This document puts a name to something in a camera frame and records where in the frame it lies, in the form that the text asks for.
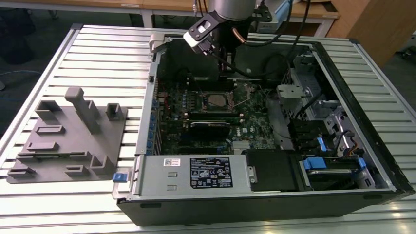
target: motherboard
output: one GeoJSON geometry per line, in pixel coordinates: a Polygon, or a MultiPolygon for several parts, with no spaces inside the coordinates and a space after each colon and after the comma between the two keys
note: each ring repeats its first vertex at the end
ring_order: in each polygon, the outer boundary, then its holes
{"type": "Polygon", "coordinates": [[[190,75],[185,83],[160,82],[162,155],[240,153],[233,142],[276,148],[264,105],[272,90],[242,81],[216,86],[190,75]]]}

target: copper pipe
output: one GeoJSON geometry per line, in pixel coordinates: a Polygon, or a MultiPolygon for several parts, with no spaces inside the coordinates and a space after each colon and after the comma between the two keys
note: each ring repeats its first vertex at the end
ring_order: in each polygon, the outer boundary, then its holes
{"type": "Polygon", "coordinates": [[[238,39],[238,41],[244,44],[244,43],[245,43],[245,39],[244,39],[244,37],[240,35],[237,29],[233,28],[232,31],[233,31],[234,37],[236,37],[236,38],[238,39]]]}

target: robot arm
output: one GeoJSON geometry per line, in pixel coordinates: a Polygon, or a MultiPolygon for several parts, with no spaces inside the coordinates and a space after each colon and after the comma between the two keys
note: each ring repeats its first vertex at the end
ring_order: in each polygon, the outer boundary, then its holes
{"type": "Polygon", "coordinates": [[[213,11],[205,14],[182,36],[193,51],[208,55],[221,47],[233,53],[241,42],[233,36],[232,29],[236,28],[246,38],[253,21],[272,20],[264,3],[256,9],[254,7],[256,0],[212,0],[213,11]]]}

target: power supply label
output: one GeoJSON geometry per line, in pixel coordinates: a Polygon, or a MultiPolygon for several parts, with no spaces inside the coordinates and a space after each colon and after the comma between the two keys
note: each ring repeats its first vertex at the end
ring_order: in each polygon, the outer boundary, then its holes
{"type": "Polygon", "coordinates": [[[190,158],[190,187],[193,189],[233,186],[229,157],[190,158]]]}

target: slotted metal surface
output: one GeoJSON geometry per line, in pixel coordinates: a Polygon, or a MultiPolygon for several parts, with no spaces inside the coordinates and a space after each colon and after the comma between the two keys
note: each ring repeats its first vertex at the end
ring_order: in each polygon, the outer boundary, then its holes
{"type": "MultiPolygon", "coordinates": [[[[29,96],[5,138],[0,157],[0,233],[414,233],[416,195],[388,205],[366,207],[340,218],[284,220],[198,226],[136,227],[112,198],[112,181],[42,184],[8,184],[8,169],[26,141],[37,115],[38,100],[68,105],[68,86],[84,87],[96,105],[117,102],[129,108],[118,167],[133,164],[142,97],[150,61],[148,40],[154,32],[182,34],[181,30],[138,29],[85,25],[72,30],[40,79],[37,92],[29,96]]],[[[252,35],[266,38],[269,35],[252,35]]],[[[388,149],[416,188],[414,113],[380,73],[360,46],[345,39],[321,42],[388,149]]],[[[126,193],[128,184],[116,185],[126,193]]]]}

